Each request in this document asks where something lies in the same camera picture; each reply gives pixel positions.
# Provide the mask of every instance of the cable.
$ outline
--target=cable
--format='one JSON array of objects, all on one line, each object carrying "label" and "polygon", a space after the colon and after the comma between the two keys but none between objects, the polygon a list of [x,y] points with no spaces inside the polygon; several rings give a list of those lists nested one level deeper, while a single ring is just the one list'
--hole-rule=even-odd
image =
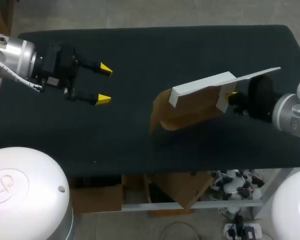
[{"label": "cable", "polygon": [[22,83],[37,92],[40,92],[40,90],[42,90],[42,86],[23,79],[22,77],[18,76],[15,72],[13,72],[9,67],[4,65],[2,62],[0,62],[0,68],[6,71],[8,74],[10,74],[15,82]]},{"label": "cable", "polygon": [[271,238],[271,240],[274,240],[274,238],[269,233],[266,233],[266,232],[263,231],[262,234],[267,235],[268,237]]},{"label": "cable", "polygon": [[173,226],[173,225],[175,225],[175,224],[183,224],[183,225],[188,226],[188,227],[191,228],[191,229],[193,230],[193,232],[195,233],[195,238],[196,238],[196,240],[200,240],[200,237],[199,237],[198,232],[197,232],[190,224],[185,223],[185,222],[182,222],[182,221],[175,221],[175,222],[172,222],[172,223],[168,224],[168,225],[163,229],[163,231],[162,231],[162,233],[161,233],[161,236],[160,236],[159,240],[162,240],[163,237],[164,237],[165,234],[166,234],[166,231],[167,231],[171,226]]}]

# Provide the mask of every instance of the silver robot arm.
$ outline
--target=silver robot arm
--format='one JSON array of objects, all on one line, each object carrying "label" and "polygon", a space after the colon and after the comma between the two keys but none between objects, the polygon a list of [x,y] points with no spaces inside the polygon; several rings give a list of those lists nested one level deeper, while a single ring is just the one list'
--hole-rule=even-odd
[{"label": "silver robot arm", "polygon": [[76,90],[79,68],[110,76],[112,70],[100,61],[86,59],[70,45],[52,42],[38,54],[32,42],[0,34],[0,78],[22,83],[37,92],[46,86],[60,89],[64,98],[92,105],[106,104],[111,97]]},{"label": "silver robot arm", "polygon": [[276,103],[272,123],[280,131],[300,137],[300,83],[296,94],[285,94]]},{"label": "silver robot arm", "polygon": [[238,92],[228,97],[235,113],[272,123],[280,131],[300,137],[300,83],[296,94],[274,91],[266,75],[252,78],[248,94]]},{"label": "silver robot arm", "polygon": [[37,53],[32,42],[0,34],[0,78],[11,79],[35,91],[42,86],[28,81],[32,75]]}]

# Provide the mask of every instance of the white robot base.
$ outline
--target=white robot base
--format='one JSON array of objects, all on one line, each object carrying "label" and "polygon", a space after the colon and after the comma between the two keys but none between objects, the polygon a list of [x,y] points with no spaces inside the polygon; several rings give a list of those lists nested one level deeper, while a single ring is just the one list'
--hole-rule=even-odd
[{"label": "white robot base", "polygon": [[0,240],[74,240],[69,185],[43,152],[0,149]]}]

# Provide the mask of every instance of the concrete floor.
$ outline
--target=concrete floor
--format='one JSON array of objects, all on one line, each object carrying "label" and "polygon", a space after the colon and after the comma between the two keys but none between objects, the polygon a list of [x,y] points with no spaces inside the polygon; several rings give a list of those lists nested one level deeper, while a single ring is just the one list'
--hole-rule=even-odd
[{"label": "concrete floor", "polygon": [[[21,0],[15,4],[12,35],[61,29],[259,24],[287,25],[300,46],[300,0]],[[221,240],[225,220],[216,209],[164,218],[149,218],[146,212],[81,214],[76,216],[76,236],[78,240],[159,240],[166,225],[185,222],[202,240]],[[269,217],[260,224],[276,239]],[[175,230],[183,234],[174,235],[174,240],[196,239],[189,229],[181,229]]]}]

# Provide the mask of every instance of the table surface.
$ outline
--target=table surface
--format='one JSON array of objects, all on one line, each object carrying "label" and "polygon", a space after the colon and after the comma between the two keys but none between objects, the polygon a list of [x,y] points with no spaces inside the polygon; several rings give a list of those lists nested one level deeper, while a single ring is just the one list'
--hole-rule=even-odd
[{"label": "table surface", "polygon": [[[269,73],[274,88],[295,93],[300,48],[286,26],[194,26],[23,33],[44,51],[49,42],[76,47],[113,69],[111,78],[80,70],[77,89],[112,97],[99,107],[64,100],[3,80],[0,148],[29,147],[54,158],[68,176],[300,167],[300,138],[228,108],[222,117],[149,136],[159,92],[230,71]],[[236,90],[247,91],[249,81]]]}]

